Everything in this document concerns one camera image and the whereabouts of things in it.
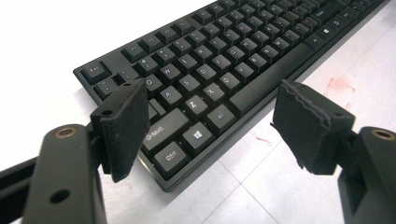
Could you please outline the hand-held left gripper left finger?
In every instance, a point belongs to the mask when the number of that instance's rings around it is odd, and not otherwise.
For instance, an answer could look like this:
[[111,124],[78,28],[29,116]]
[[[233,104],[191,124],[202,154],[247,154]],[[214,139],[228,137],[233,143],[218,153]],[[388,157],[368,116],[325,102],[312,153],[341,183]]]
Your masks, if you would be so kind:
[[146,81],[117,87],[92,113],[90,136],[104,173],[117,183],[132,170],[149,131]]

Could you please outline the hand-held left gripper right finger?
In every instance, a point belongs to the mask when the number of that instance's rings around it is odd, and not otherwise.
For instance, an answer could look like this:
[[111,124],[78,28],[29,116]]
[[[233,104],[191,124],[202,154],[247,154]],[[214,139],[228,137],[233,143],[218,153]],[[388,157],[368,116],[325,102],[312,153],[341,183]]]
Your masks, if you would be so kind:
[[347,138],[355,116],[305,84],[283,80],[278,88],[272,126],[300,167],[331,175],[338,143]]

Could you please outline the black computer keyboard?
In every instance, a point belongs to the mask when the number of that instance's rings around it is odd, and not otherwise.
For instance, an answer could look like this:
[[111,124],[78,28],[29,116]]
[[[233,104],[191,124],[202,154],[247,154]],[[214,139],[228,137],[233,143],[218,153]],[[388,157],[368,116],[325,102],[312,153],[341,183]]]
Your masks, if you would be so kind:
[[170,191],[385,1],[217,0],[74,74],[97,104],[145,80],[138,159]]

